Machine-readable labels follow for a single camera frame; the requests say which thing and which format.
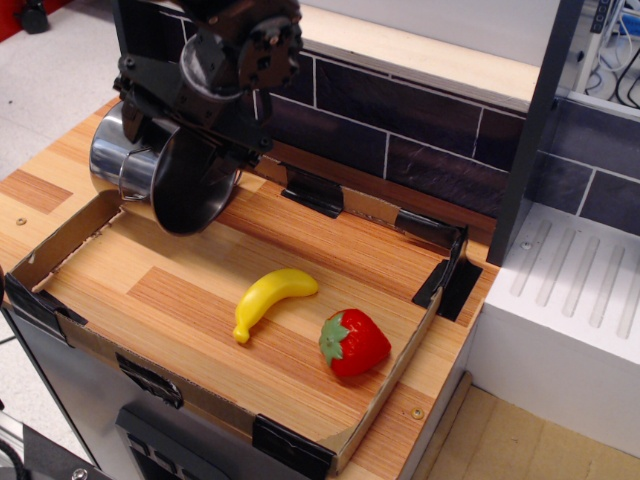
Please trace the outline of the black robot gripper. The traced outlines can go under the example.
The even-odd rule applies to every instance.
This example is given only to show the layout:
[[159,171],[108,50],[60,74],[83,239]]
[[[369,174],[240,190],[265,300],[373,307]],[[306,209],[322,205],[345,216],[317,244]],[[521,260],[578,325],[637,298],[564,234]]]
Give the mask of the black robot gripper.
[[114,86],[126,139],[139,141],[150,120],[169,119],[219,147],[206,160],[200,184],[233,185],[241,167],[256,165],[273,140],[244,105],[232,60],[233,52],[215,37],[190,38],[176,63],[123,55]]

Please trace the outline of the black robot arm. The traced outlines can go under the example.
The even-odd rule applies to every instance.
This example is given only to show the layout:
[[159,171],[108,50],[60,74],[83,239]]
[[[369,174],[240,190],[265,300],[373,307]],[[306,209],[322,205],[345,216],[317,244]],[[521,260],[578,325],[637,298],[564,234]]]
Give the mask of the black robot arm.
[[179,51],[160,9],[150,1],[112,4],[121,57],[114,82],[127,140],[151,120],[171,120],[213,147],[224,171],[255,166],[273,142],[244,104],[291,82],[302,49],[296,1],[181,1],[195,32]]

